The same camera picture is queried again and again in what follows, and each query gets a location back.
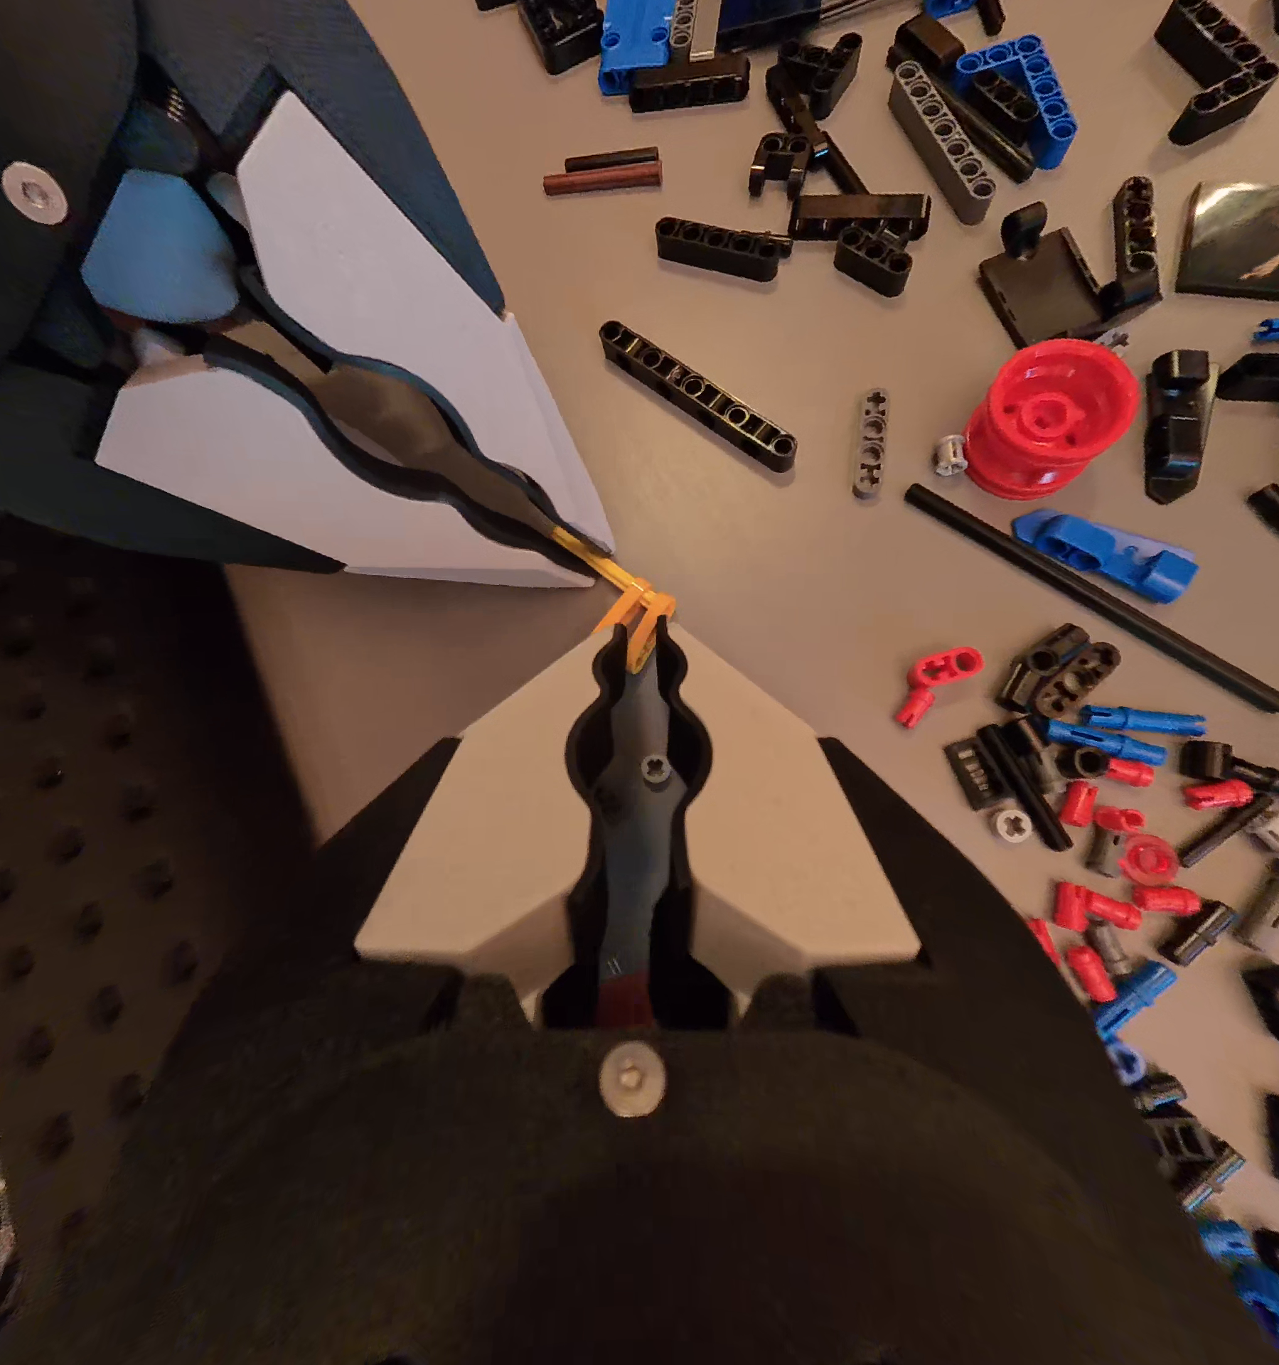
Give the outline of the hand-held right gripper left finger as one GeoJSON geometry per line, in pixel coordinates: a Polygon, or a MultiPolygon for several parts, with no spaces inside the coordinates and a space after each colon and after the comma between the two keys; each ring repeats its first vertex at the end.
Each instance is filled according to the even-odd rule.
{"type": "Polygon", "coordinates": [[[360,958],[500,976],[590,1026],[609,890],[602,777],[627,633],[586,638],[465,728],[357,930],[360,958]]]}

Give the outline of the grey long toy beam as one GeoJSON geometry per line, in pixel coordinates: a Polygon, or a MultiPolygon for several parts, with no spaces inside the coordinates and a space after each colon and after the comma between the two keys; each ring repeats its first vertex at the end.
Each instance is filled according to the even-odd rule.
{"type": "Polygon", "coordinates": [[[917,60],[903,59],[893,69],[887,109],[957,220],[980,224],[996,193],[989,166],[917,60]]]}

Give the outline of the grey desk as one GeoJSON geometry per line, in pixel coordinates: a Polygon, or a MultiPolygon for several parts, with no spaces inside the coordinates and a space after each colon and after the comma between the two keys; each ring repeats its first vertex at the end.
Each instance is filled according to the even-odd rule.
{"type": "MultiPolygon", "coordinates": [[[[1007,211],[1044,200],[1100,282],[1107,208],[1131,174],[1154,181],[1163,279],[1197,183],[1279,183],[1279,82],[1243,124],[1190,149],[1165,133],[1191,93],[1153,29],[1165,3],[1004,3],[1005,34],[1035,32],[1073,106],[1073,149],[1026,186],[999,177],[979,227],[946,203],[902,298],[841,277],[824,245],[799,245],[766,286],[657,260],[664,212],[731,227],[784,227],[782,190],[745,190],[753,144],[775,119],[753,57],[738,104],[633,116],[590,66],[543,72],[511,8],[353,3],[403,82],[527,336],[608,514],[618,561],[673,593],[679,623],[818,734],[838,737],[942,830],[1024,915],[1044,913],[1079,849],[1004,848],[971,814],[942,746],[991,715],[986,681],[945,689],[917,732],[892,722],[906,666],[979,645],[986,678],[1057,623],[1101,629],[902,503],[915,480],[1005,530],[1004,502],[936,480],[930,453],[983,395],[1011,347],[974,282],[1007,211]],[[574,152],[657,144],[660,190],[546,198],[542,177],[574,152]],[[620,319],[747,397],[799,440],[773,475],[714,440],[601,356],[620,319]],[[884,489],[852,497],[853,403],[892,397],[884,489]]],[[[1270,3],[1222,3],[1279,60],[1270,3]]],[[[1279,477],[1279,406],[1227,401],[1212,418],[1197,489],[1172,506],[1143,496],[1141,418],[1060,497],[1064,511],[1191,548],[1193,589],[1171,627],[1279,688],[1279,539],[1245,506],[1279,477]]],[[[576,644],[612,599],[363,576],[227,571],[228,588],[317,830],[332,834],[443,734],[576,644]]],[[[1191,1110],[1249,1167],[1224,1189],[1225,1217],[1279,1229],[1261,1096],[1279,1093],[1279,1044],[1240,988],[1239,945],[1208,951],[1134,1045],[1185,1084],[1191,1110]]]]}

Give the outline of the blue angled toy beam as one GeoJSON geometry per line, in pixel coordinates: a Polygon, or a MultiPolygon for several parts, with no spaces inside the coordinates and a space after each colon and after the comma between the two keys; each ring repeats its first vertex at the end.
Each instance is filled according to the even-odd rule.
{"type": "Polygon", "coordinates": [[[951,76],[957,96],[1038,169],[1058,166],[1076,121],[1038,35],[1022,35],[964,53],[951,76]]]}

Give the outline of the long black toy axle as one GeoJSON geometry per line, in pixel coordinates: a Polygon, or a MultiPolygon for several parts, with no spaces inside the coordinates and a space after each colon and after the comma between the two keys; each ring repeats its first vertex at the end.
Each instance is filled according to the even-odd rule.
{"type": "Polygon", "coordinates": [[[1061,564],[1044,558],[1035,549],[1002,534],[970,511],[957,506],[918,483],[912,483],[905,489],[902,500],[973,546],[1001,559],[1030,580],[1056,590],[1069,602],[1084,607],[1101,621],[1131,635],[1156,654],[1178,663],[1190,673],[1196,673],[1216,688],[1227,691],[1249,707],[1264,713],[1279,713],[1279,688],[1171,629],[1140,608],[1129,605],[1109,590],[1079,577],[1061,564]]]}

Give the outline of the black curved toy panel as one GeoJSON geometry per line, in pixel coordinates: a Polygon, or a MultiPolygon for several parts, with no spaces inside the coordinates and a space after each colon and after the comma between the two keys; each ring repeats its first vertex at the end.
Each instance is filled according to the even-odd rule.
{"type": "Polygon", "coordinates": [[[1169,350],[1146,375],[1146,496],[1171,505],[1199,484],[1219,367],[1206,350],[1169,350]]]}

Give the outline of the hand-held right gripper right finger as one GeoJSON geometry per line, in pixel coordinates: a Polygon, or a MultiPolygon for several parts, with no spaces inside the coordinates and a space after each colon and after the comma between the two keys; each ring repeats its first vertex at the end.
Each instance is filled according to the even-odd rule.
{"type": "Polygon", "coordinates": [[[655,681],[682,794],[654,908],[654,1014],[726,1026],[773,976],[902,964],[921,941],[815,731],[682,626],[655,681]]]}

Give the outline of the long black toy beam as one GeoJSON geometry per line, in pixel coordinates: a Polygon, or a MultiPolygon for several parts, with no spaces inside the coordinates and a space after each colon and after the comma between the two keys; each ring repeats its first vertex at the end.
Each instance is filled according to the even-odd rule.
{"type": "Polygon", "coordinates": [[[620,320],[598,329],[605,359],[629,378],[697,421],[732,449],[773,474],[790,472],[797,438],[759,413],[747,400],[686,366],[620,320]]]}

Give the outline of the pile of black toy beams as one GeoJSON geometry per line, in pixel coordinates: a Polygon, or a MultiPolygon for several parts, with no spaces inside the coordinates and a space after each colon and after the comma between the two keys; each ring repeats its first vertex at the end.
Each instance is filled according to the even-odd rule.
{"type": "MultiPolygon", "coordinates": [[[[734,103],[750,93],[750,50],[781,39],[765,87],[779,127],[763,134],[750,161],[750,198],[770,181],[784,184],[788,220],[782,233],[719,227],[663,215],[654,226],[657,255],[669,264],[750,282],[770,282],[797,240],[834,243],[835,268],[880,296],[902,294],[909,249],[929,226],[927,193],[869,190],[822,127],[859,69],[862,38],[843,32],[831,45],[806,42],[812,25],[862,3],[676,3],[663,68],[635,73],[623,94],[633,113],[734,103]]],[[[580,59],[599,56],[604,7],[595,3],[515,3],[546,69],[559,73],[580,59]]],[[[1002,138],[952,90],[955,60],[971,50],[1022,35],[1004,35],[1002,3],[920,3],[892,38],[884,56],[890,73],[917,60],[933,78],[992,169],[1016,184],[1038,168],[1030,155],[1002,138]]],[[[1110,200],[1113,276],[1098,283],[1107,329],[1141,316],[1163,295],[1157,257],[1153,181],[1131,175],[1110,200]]],[[[1219,369],[1215,400],[1279,403],[1279,351],[1252,351],[1219,369]]],[[[937,474],[965,474],[962,434],[948,435],[934,452],[937,474]]],[[[1253,514],[1279,536],[1279,484],[1248,497],[1253,514]]]]}

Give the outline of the black square toy panel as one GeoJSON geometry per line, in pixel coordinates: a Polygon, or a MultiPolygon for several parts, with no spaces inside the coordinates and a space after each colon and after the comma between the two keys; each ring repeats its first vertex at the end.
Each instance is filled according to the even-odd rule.
{"type": "Polygon", "coordinates": [[[1004,249],[979,263],[977,282],[1017,350],[1106,332],[1089,265],[1067,229],[1047,229],[1042,202],[1005,214],[1001,240],[1004,249]]]}

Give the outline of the dark red toy axle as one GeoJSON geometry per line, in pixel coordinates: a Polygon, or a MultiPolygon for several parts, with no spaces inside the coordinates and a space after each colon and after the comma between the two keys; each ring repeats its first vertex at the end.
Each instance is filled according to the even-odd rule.
{"type": "Polygon", "coordinates": [[[624,189],[658,189],[663,178],[663,162],[651,159],[624,165],[550,172],[542,178],[542,190],[547,198],[561,198],[624,189]]]}

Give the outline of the red toy wheel rim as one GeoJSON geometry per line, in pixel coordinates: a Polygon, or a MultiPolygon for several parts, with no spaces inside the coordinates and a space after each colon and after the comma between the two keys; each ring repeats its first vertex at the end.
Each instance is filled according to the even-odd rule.
{"type": "Polygon", "coordinates": [[[965,474],[1008,500],[1056,493],[1126,434],[1138,403],[1138,381],[1103,345],[1054,338],[1024,347],[971,412],[965,474]]]}

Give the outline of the blue curved toy panel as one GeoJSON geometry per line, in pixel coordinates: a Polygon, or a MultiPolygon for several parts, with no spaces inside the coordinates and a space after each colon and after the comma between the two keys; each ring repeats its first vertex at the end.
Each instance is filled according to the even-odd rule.
{"type": "Polygon", "coordinates": [[[1095,574],[1160,605],[1175,602],[1199,574],[1188,549],[1073,514],[1030,511],[1013,518],[1010,531],[1070,570],[1095,574]]]}

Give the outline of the orange thin toy beam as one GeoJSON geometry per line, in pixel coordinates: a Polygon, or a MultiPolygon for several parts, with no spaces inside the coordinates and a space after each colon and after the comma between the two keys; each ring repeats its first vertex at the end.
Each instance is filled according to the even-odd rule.
{"type": "Polygon", "coordinates": [[[623,627],[627,636],[627,672],[636,675],[648,664],[655,648],[660,621],[670,620],[676,608],[672,595],[654,589],[643,579],[633,579],[592,632],[609,638],[614,627],[623,627]]]}

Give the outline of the red toy connector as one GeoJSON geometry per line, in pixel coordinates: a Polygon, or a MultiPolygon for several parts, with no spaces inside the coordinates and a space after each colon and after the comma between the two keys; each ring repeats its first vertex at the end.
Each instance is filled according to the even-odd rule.
{"type": "Polygon", "coordinates": [[[897,725],[912,729],[936,701],[936,692],[985,669],[983,654],[971,645],[952,647],[917,658],[906,672],[906,695],[895,713],[897,725]]]}

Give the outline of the pile of small toy pins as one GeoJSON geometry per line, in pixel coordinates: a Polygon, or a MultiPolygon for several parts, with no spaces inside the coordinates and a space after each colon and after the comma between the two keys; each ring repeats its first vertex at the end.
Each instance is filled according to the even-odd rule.
{"type": "MultiPolygon", "coordinates": [[[[1023,769],[1039,796],[1051,775],[1064,777],[1053,818],[1061,827],[1091,831],[1089,871],[1129,884],[1128,898],[1118,899],[1058,880],[1051,918],[1027,926],[1051,961],[1066,964],[1088,995],[1094,1029],[1137,1108],[1177,1204],[1194,1217],[1203,1249],[1228,1271],[1239,1300],[1279,1350],[1279,1232],[1248,1230],[1209,1215],[1209,1202],[1243,1168],[1243,1158],[1185,1108],[1183,1085],[1152,1069],[1123,1035],[1190,964],[1249,926],[1236,908],[1199,896],[1172,877],[1233,834],[1248,831],[1267,840],[1279,833],[1279,769],[1243,760],[1230,744],[1208,740],[1205,719],[1191,713],[1084,707],[1076,723],[1023,715],[998,725],[995,735],[1008,746],[1011,759],[996,762],[993,750],[976,737],[943,749],[971,809],[989,815],[1014,805],[1030,815],[1010,775],[1023,769]],[[1097,799],[1103,778],[1137,788],[1152,785],[1168,750],[1144,741],[1144,734],[1181,743],[1178,766],[1188,777],[1184,805],[1219,814],[1180,849],[1150,833],[1140,811],[1097,799]]],[[[1038,822],[1030,818],[1036,833],[1038,822]]]]}

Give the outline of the yellow toy axle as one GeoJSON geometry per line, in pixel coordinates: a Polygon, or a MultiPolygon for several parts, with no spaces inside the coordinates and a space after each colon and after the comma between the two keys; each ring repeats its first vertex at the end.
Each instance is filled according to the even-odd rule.
{"type": "Polygon", "coordinates": [[[550,525],[549,534],[568,555],[580,559],[589,571],[593,571],[614,588],[624,589],[630,585],[630,573],[621,568],[607,551],[589,537],[578,536],[561,524],[550,525]]]}

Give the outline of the grey short toy beam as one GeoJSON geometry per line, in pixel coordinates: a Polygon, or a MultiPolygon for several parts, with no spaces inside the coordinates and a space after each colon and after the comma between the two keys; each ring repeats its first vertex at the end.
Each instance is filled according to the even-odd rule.
{"type": "Polygon", "coordinates": [[[881,387],[864,391],[856,404],[852,446],[850,490],[864,503],[878,499],[889,432],[889,393],[881,387]]]}

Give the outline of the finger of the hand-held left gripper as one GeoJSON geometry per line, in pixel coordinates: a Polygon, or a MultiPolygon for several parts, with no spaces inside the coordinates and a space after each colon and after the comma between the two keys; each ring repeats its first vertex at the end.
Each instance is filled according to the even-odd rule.
{"type": "Polygon", "coordinates": [[[335,559],[345,571],[509,588],[576,588],[564,515],[527,472],[487,459],[443,401],[386,366],[293,370],[225,335],[132,335],[101,468],[335,559]]]}
{"type": "Polygon", "coordinates": [[[251,298],[310,364],[355,359],[443,401],[493,462],[612,534],[590,474],[509,311],[490,307],[307,104],[282,94],[237,165],[251,298]]]}

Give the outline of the blue flat toy panel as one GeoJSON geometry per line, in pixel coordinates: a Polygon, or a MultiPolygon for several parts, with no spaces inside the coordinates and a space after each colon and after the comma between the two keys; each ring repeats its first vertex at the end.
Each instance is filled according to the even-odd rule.
{"type": "Polygon", "coordinates": [[[601,94],[630,91],[635,73],[663,68],[674,1],[607,1],[599,42],[601,94]]]}

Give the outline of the black toy connector block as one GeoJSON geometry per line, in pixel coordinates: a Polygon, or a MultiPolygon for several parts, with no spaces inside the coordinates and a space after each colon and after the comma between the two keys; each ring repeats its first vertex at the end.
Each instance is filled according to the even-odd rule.
{"type": "Polygon", "coordinates": [[[1089,692],[1120,663],[1119,650],[1063,623],[1011,660],[995,703],[1007,712],[1076,722],[1089,692]]]}

